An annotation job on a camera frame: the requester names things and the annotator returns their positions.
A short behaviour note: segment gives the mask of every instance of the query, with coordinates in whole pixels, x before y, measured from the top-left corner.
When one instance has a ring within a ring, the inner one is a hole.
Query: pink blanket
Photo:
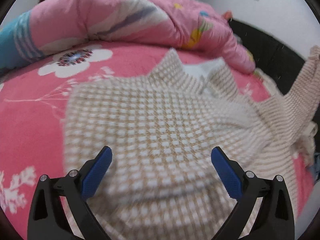
[[[63,125],[67,100],[74,86],[112,76],[148,74],[166,48],[96,42],[48,57],[6,76],[0,84],[0,205],[18,233],[26,239],[31,199],[42,174],[64,176]],[[207,60],[179,51],[183,63]],[[238,88],[255,101],[269,97],[254,75],[233,71]],[[294,160],[299,209],[312,189],[312,178]]]
[[[46,0],[0,32],[1,68],[26,66],[88,40],[205,52],[242,72],[255,68],[227,21],[194,0]]]

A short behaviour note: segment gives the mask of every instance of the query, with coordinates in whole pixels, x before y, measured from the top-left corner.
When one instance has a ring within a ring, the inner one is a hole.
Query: pink bedsheet
[[[63,124],[72,88],[81,82],[112,76],[148,74],[167,51],[146,45],[96,42],[80,46],[76,53],[73,50],[48,57],[6,77],[0,85],[0,204],[24,239],[39,176],[65,175]],[[195,53],[178,54],[186,64],[207,60]],[[255,101],[269,97],[254,75],[232,73],[242,93]],[[294,163],[300,213],[313,182],[304,169],[303,159],[298,156]]]

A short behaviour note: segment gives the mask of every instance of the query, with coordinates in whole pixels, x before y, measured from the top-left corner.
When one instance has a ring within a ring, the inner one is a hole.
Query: beige striped towel
[[[314,47],[287,95],[260,103],[238,93],[227,66],[206,82],[215,97],[202,94],[174,50],[147,76],[81,84],[68,103],[66,170],[111,147],[88,204],[112,239],[211,239],[235,205],[211,164],[215,146],[258,177],[281,174],[296,215],[292,145],[319,103],[319,55]]]

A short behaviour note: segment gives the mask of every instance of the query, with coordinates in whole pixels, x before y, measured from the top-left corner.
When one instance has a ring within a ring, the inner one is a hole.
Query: striped cloth
[[[287,95],[260,103],[238,93],[227,66],[206,83],[188,76],[174,50],[148,76],[83,83],[68,103],[66,170],[112,148],[113,162],[88,200],[112,239],[211,239],[236,203],[211,164],[215,146],[258,177],[281,174],[296,216],[292,145],[319,103],[319,55],[314,47]],[[205,85],[214,97],[202,93]]]
[[[33,42],[30,15],[31,11],[25,12],[0,30],[0,74],[3,68],[26,66],[45,56]]]

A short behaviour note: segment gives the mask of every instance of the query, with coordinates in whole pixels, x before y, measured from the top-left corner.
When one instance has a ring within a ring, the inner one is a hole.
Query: wall
[[[4,18],[0,28],[3,28],[7,23],[15,19],[20,14],[31,10],[38,2],[39,0],[16,0]]]
[[[284,42],[304,58],[320,45],[320,25],[304,0],[201,0]]]

